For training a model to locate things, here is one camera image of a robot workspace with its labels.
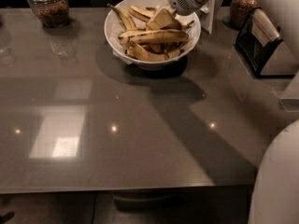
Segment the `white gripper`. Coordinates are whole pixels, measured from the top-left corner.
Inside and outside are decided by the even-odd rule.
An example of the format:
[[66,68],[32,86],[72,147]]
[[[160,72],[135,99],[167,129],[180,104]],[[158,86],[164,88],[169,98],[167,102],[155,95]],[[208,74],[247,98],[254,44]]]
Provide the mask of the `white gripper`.
[[[168,0],[170,7],[181,16],[191,15],[201,8],[208,0]],[[172,13],[166,8],[160,8],[147,22],[147,30],[181,29],[181,23],[175,19]]]

